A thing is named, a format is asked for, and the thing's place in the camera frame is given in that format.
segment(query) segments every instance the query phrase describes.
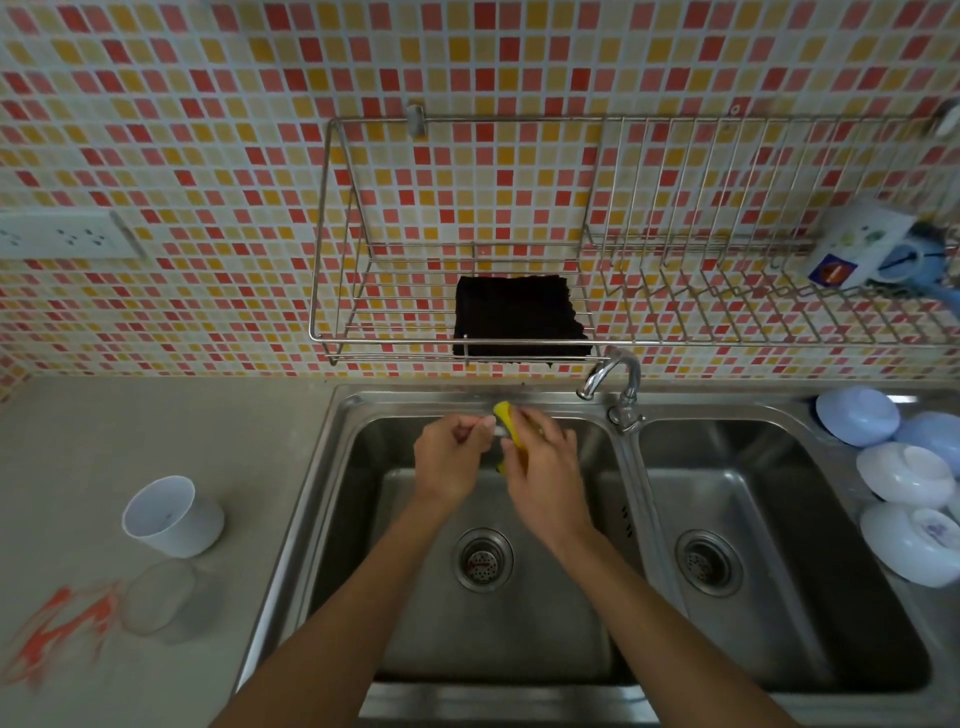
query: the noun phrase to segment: sink drain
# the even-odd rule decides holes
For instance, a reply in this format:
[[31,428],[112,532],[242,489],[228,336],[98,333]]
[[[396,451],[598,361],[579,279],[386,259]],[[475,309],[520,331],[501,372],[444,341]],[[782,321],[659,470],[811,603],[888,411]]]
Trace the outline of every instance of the sink drain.
[[743,583],[743,566],[733,547],[710,531],[687,531],[677,540],[677,566],[704,594],[730,596]]
[[492,592],[506,583],[514,570],[514,550],[499,531],[474,528],[453,548],[457,579],[472,592]]

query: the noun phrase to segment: faucet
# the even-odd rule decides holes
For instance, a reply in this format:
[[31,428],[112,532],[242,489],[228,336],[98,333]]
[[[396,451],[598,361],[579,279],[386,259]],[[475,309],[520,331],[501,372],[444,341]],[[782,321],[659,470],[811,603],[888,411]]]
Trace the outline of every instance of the faucet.
[[627,365],[627,386],[623,388],[616,404],[607,412],[610,421],[616,425],[620,432],[626,434],[643,422],[643,415],[640,414],[636,406],[636,393],[640,389],[640,360],[636,354],[628,352],[626,349],[618,347],[607,347],[604,352],[603,361],[598,361],[590,373],[587,375],[587,381],[577,389],[577,397],[581,400],[592,400],[607,375],[620,362]]

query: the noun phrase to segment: electrical outlet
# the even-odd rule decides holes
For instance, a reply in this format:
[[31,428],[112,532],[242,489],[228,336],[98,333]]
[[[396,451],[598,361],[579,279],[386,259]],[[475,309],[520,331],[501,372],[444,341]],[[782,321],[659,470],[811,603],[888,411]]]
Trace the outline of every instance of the electrical outlet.
[[0,258],[142,257],[132,233],[108,210],[0,212]]

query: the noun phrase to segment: black cloth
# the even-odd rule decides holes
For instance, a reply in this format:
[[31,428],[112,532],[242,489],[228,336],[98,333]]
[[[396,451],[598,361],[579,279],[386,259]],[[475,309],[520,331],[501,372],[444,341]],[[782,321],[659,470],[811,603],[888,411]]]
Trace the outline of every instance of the black cloth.
[[[586,339],[575,318],[566,280],[560,276],[494,278],[463,276],[457,281],[455,339]],[[588,356],[592,346],[469,345],[470,358]],[[464,355],[455,344],[453,353]]]

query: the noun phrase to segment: sink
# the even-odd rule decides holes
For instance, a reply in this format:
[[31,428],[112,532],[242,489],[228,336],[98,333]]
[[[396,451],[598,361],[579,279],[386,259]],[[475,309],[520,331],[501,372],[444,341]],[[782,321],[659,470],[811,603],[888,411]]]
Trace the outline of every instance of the sink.
[[[613,389],[587,403],[561,379],[338,386],[236,689],[403,508],[423,426],[509,399],[576,430],[596,527],[802,725],[951,724],[960,586],[907,584],[866,547],[856,519],[876,499],[856,450],[811,414],[820,386],[652,382],[629,436],[608,420]],[[960,414],[949,389],[885,391],[905,417]],[[656,724],[603,624],[516,517],[501,457],[484,456],[411,584],[359,724]]]
[[661,420],[639,434],[690,620],[770,692],[907,692],[930,662],[819,468],[785,429]]
[[[310,611],[353,572],[413,493],[413,445],[435,418],[369,422],[350,446]],[[594,524],[642,569],[610,434],[581,419],[580,463]],[[520,522],[484,455],[473,493],[441,529],[387,647],[377,680],[486,684],[635,682],[607,630],[552,554]]]

